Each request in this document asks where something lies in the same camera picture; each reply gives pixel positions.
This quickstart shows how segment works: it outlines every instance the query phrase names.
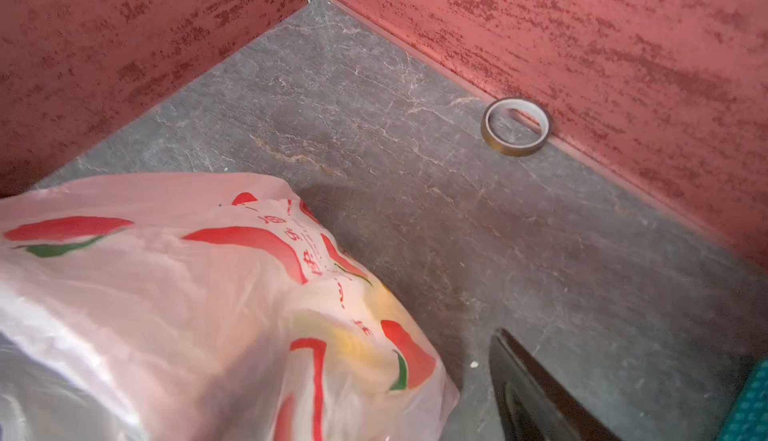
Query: red wall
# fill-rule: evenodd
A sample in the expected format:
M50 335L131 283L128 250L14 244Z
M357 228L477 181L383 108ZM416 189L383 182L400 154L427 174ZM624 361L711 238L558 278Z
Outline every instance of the red wall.
M0 195L22 191L306 0L0 0Z
M768 0L340 0L768 265Z

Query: gray marble tile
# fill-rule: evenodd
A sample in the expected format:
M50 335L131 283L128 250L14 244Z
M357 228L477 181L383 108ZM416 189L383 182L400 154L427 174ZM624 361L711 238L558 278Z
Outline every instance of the gray marble tile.
M502 438L496 327L627 441L712 439L765 354L766 278L556 148L491 151L483 109L318 1L40 186L285 178L442 355L462 389L445 440Z

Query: plastic bag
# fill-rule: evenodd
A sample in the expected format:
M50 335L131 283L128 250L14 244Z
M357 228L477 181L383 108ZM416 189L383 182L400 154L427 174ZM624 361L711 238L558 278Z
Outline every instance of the plastic bag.
M0 439L127 439L120 420L86 392L0 335Z
M0 331L144 439L437 439L458 392L281 179L99 176L0 201Z

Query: red print on plastic bag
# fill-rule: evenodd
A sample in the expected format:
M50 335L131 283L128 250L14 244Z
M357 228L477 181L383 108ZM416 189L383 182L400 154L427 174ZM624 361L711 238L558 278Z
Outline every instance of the red print on plastic bag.
M201 229L182 239L203 241L210 244L235 244L263 249L283 263L288 276L297 283L307 282L301 264L293 248L272 231L250 226L210 227Z
M232 205L237 206L237 205L242 205L243 203L250 203L254 201L259 201L259 200L256 199L256 197L251 195L250 193L245 192L235 196L234 201L232 201Z
M312 379L315 384L315 398L312 407L312 439L313 441L322 441L322 404L324 398L322 394L322 364L326 359L326 342L313 337L304 337L293 341L290 345L291 351L302 348L312 350L312 363L315 368Z
M299 202L299 209L301 210L302 213L312 218L312 221L314 221L318 225L320 224L320 221L317 221L317 218L315 218L315 216L312 214L312 212L310 211L310 207L306 205L303 199Z
M289 394L277 411L273 441L293 441L293 405L293 394Z
M100 216L69 216L48 219L37 223L22 225L3 233L10 241L65 241L76 237L82 239L66 244L24 244L27 253L37 257L57 257L73 250L88 247L121 228L133 225L132 221L120 218L102 218Z
M370 329L368 329L367 327L365 327L365 326L362 324L362 321L355 321L355 320L352 320L352 322L353 322L353 323L354 323L354 324L355 324L355 325L356 325L358 328L360 328L360 329L362 330L362 332L363 332L363 333L364 333L366 336L373 336L373 332L372 332L372 331L370 331Z
M344 307L344 288L341 286L340 282L336 282L336 284L339 285L339 302L341 303L341 309L346 310Z
M310 267L310 270L312 270L312 273L314 274L322 274L322 271L320 270L320 266L315 263L315 258L310 254L309 251L304 251L304 262L307 266Z
M355 276L361 277L362 279L368 281L366 274L360 268L354 266L352 263L344 259L344 257L339 254L339 252L336 250L336 247L333 246L333 243L331 243L331 240L328 239L326 235L320 234L320 236L322 237L322 242L326 244L326 250L328 250L328 254L331 256L331 259L336 262L336 266L340 267L347 273L354 274Z
M400 377L403 378L403 374L406 375L408 388L413 389L427 381L435 372L437 365L435 358L429 356L422 347L418 346L411 335L397 321L382 321L382 331L384 331L384 336L397 346L408 363L407 373L402 373L403 366L401 365Z
M301 236L297 235L291 228L286 229L286 236L293 241L299 241L301 239Z
M286 220L278 218L277 216L259 216L259 219L263 220L267 225L270 223L284 223Z

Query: black object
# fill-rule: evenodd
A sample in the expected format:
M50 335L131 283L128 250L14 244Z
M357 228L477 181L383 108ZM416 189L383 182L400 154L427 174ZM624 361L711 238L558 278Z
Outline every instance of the black object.
M620 441L506 330L488 355L506 441Z

